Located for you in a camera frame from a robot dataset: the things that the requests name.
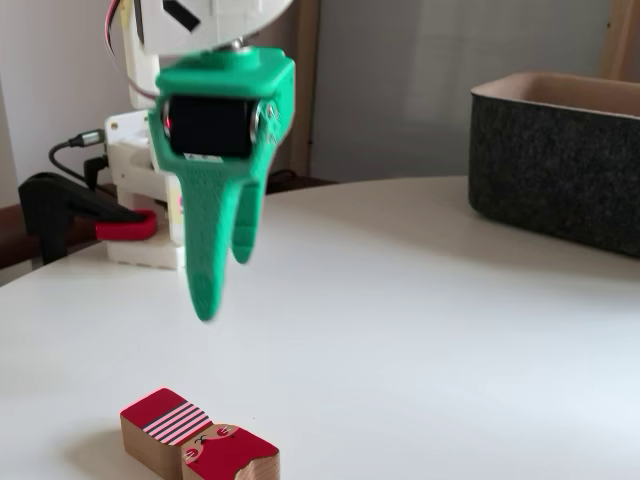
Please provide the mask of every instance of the green 3d-printed part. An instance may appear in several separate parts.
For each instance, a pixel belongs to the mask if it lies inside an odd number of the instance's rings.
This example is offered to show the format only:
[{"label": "green 3d-printed part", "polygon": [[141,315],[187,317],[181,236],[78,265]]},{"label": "green 3d-printed part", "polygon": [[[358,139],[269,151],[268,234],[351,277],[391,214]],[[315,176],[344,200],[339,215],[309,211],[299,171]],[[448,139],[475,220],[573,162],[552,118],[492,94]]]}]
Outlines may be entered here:
[{"label": "green 3d-printed part", "polygon": [[[159,167],[180,180],[189,290],[198,317],[206,321],[220,304],[229,246],[240,263],[251,256],[269,166],[293,121],[295,64],[275,48],[207,52],[163,70],[156,84],[160,96],[149,112],[153,148]],[[250,157],[176,154],[162,114],[174,95],[257,101]]]}]

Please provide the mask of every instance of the gray felt basket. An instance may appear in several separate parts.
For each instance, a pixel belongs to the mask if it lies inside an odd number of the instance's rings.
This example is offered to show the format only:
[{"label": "gray felt basket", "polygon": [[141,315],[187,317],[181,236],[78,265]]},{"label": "gray felt basket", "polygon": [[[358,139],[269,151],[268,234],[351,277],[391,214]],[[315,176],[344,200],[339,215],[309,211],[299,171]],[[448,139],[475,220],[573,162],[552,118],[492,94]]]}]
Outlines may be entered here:
[{"label": "gray felt basket", "polygon": [[475,210],[640,256],[640,85],[521,73],[472,94]]}]

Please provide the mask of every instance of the wooden door frame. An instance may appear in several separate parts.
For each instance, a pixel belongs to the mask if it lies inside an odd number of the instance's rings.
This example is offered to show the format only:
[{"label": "wooden door frame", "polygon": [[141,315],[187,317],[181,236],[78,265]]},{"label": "wooden door frame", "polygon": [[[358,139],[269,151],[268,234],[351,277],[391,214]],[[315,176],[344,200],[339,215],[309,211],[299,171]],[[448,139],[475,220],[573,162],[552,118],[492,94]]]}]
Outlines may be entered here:
[{"label": "wooden door frame", "polygon": [[611,0],[600,75],[609,80],[633,80],[632,63],[638,55],[640,0]]},{"label": "wooden door frame", "polygon": [[311,134],[318,64],[320,0],[298,0],[296,38],[296,117],[291,131],[291,168],[298,175],[310,170]]}]

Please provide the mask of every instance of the table surface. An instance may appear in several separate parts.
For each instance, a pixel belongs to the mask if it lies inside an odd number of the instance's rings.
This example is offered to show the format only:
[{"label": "table surface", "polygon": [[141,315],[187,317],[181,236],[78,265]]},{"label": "table surface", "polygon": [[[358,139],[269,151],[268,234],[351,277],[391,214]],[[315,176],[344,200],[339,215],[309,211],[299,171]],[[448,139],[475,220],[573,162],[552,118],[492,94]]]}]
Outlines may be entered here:
[{"label": "table surface", "polygon": [[0,478],[156,478],[118,415],[167,386],[283,480],[637,480],[639,284],[478,217],[463,178],[268,198],[211,324],[183,274],[94,247],[0,289]]}]

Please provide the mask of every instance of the wooden toy figure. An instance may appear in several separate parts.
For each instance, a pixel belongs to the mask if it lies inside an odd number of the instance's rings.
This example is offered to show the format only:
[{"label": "wooden toy figure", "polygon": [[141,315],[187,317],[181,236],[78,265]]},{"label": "wooden toy figure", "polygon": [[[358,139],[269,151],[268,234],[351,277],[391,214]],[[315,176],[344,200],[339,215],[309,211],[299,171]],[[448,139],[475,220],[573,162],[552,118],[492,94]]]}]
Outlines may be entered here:
[{"label": "wooden toy figure", "polygon": [[127,453],[165,480],[279,480],[280,452],[161,389],[120,414]]}]

